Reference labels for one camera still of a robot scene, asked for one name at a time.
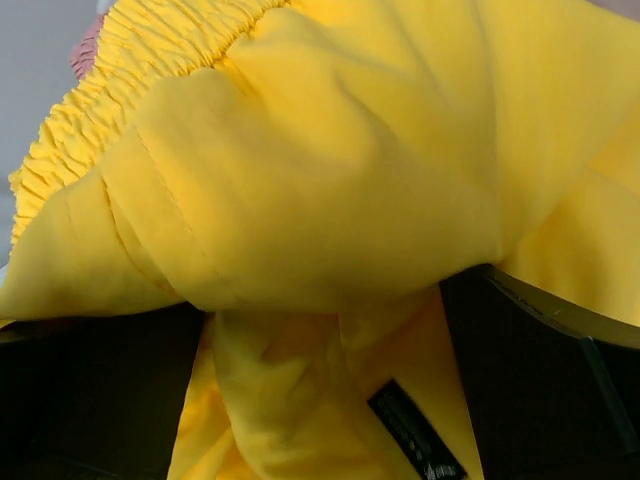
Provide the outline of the yellow shorts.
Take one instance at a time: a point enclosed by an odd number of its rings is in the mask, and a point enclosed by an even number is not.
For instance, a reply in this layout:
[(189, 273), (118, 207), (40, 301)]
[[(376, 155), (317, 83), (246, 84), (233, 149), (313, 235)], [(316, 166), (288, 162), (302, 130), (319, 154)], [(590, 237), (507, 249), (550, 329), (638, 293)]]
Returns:
[(118, 1), (20, 168), (3, 321), (206, 315), (173, 479), (484, 473), (438, 284), (639, 322), (639, 25), (588, 1)]

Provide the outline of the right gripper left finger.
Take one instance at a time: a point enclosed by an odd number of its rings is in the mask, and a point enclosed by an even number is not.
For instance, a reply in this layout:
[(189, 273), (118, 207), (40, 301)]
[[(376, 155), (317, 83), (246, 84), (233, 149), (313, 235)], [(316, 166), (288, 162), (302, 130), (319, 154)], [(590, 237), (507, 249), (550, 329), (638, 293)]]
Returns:
[(166, 478), (203, 324), (178, 305), (3, 328), (2, 478)]

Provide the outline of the pink translucent plastic basin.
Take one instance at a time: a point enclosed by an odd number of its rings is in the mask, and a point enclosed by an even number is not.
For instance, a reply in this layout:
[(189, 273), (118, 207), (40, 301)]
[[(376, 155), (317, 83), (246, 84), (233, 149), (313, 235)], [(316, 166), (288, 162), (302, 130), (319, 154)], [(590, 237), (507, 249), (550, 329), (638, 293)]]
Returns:
[(99, 13), (96, 20), (89, 26), (84, 36), (72, 48), (69, 56), (69, 66), (80, 81), (92, 69), (98, 51), (98, 38), (104, 24), (106, 14)]

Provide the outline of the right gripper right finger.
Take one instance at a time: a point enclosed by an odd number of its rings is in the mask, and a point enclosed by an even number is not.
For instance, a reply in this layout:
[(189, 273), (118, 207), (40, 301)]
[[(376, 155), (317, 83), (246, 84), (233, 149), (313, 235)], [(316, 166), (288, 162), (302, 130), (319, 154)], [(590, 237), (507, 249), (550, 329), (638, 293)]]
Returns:
[(639, 330), (489, 265), (440, 285), (488, 479), (635, 479)]

